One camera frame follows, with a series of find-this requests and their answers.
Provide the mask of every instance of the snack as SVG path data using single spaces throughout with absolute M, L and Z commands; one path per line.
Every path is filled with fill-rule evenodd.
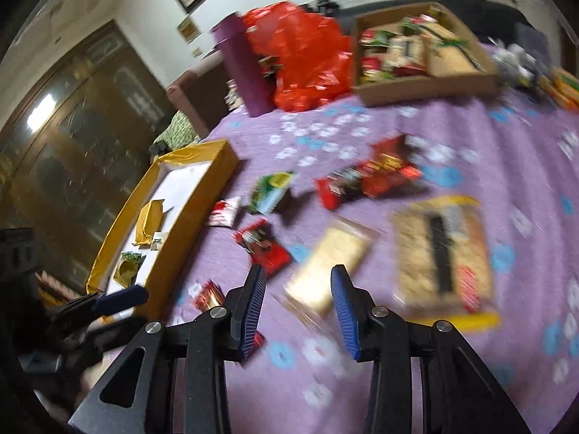
M 137 275 L 142 262 L 142 253 L 133 251 L 122 252 L 117 264 L 117 268 L 115 269 L 115 274 L 112 276 L 113 280 L 120 284 L 120 286 L 124 289 L 130 287 L 132 285 L 132 280 Z
M 445 196 L 412 204 L 393 218 L 399 251 L 396 300 L 404 318 L 452 322 L 490 314 L 496 321 L 477 206 L 470 197 Z
M 427 42 L 424 36 L 397 36 L 383 57 L 396 77 L 426 75 Z
M 282 208 L 282 203 L 291 199 L 290 185 L 294 177 L 292 171 L 280 171 L 259 178 L 251 192 L 249 213 L 268 214 Z
M 169 235 L 166 231 L 156 231 L 153 233 L 153 241 L 151 242 L 151 251 L 159 251 L 163 247 L 163 243 Z
M 207 281 L 201 288 L 199 294 L 195 297 L 195 300 L 193 300 L 193 304 L 201 312 L 210 310 L 213 307 L 221 307 L 224 303 L 225 303 L 225 295 L 223 294 L 221 287 L 219 287 L 213 281 Z M 253 349 L 251 349 L 248 358 L 250 358 L 254 353 L 256 353 L 259 350 L 259 348 L 264 344 L 265 344 L 264 336 L 259 331 L 256 331 Z
M 213 211 L 209 215 L 207 224 L 210 227 L 233 227 L 240 206 L 240 195 L 219 201 L 215 204 L 215 207 L 213 207 Z
M 360 45 L 366 47 L 388 47 L 390 37 L 395 36 L 390 31 L 381 29 L 366 29 L 360 36 Z
M 320 203 L 328 210 L 335 210 L 341 203 L 359 197 L 363 176 L 360 167 L 356 165 L 338 169 L 326 178 L 316 179 L 316 194 Z
M 352 276 L 375 237 L 374 231 L 337 218 L 286 285 L 285 305 L 305 321 L 326 313 L 332 306 L 332 267 L 343 264 Z
M 288 251 L 271 234 L 270 225 L 265 218 L 238 230 L 233 237 L 237 244 L 250 253 L 252 263 L 263 267 L 268 278 L 291 261 Z
M 135 242 L 133 244 L 151 244 L 153 234 L 159 230 L 163 219 L 163 199 L 150 201 L 140 211 L 135 226 Z
M 401 134 L 372 145 L 372 159 L 361 166 L 365 195 L 376 198 L 421 178 L 421 171 L 408 159 L 411 149 L 405 142 L 406 134 Z

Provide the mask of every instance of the purple container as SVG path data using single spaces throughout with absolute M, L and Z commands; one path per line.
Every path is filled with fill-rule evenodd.
M 245 36 L 245 24 L 236 13 L 217 23 L 211 32 L 215 45 L 223 55 L 225 68 L 237 84 L 237 92 L 245 101 L 251 117 L 273 111 L 274 87 L 261 74 L 258 58 Z

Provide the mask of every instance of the open cardboard box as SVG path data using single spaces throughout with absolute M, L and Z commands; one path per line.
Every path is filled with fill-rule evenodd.
M 386 29 L 400 32 L 399 22 L 404 16 L 420 16 L 436 6 L 451 22 L 452 31 L 458 39 L 468 43 L 470 55 L 480 64 L 475 69 L 462 52 L 455 47 L 440 48 L 441 57 L 428 55 L 430 76 L 409 76 L 394 80 L 361 83 L 364 47 L 358 44 L 366 29 Z M 498 71 L 477 37 L 447 8 L 438 3 L 413 3 L 381 9 L 356 18 L 352 32 L 354 63 L 352 64 L 354 86 L 352 87 L 366 106 L 380 106 L 410 99 L 426 99 L 457 95 L 494 95 L 499 91 Z
M 149 168 L 109 230 L 86 284 L 88 293 L 122 290 L 112 279 L 121 252 L 143 253 L 135 284 L 149 291 L 149 300 L 114 319 L 131 314 L 163 319 L 187 255 L 237 164 L 231 145 L 217 140 L 171 152 Z M 164 200 L 160 231 L 168 233 L 158 251 L 132 244 L 141 208 L 155 199 Z

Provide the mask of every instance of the red snack package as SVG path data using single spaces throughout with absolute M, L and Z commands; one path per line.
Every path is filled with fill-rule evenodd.
M 269 222 L 265 218 L 238 230 L 233 237 L 250 253 L 252 263 L 263 267 L 268 278 L 291 261 L 288 251 L 271 235 Z

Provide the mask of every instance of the yellow package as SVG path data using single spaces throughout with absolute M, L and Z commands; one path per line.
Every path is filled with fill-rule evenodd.
M 393 222 L 401 316 L 424 324 L 447 319 L 460 331 L 499 323 L 476 200 L 454 195 L 415 203 Z
M 159 231 L 161 220 L 163 220 L 163 199 L 150 201 L 139 213 L 133 244 L 151 244 L 154 233 Z
M 332 267 L 343 264 L 353 275 L 376 235 L 358 223 L 337 218 L 286 285 L 286 307 L 309 323 L 326 313 L 332 306 Z

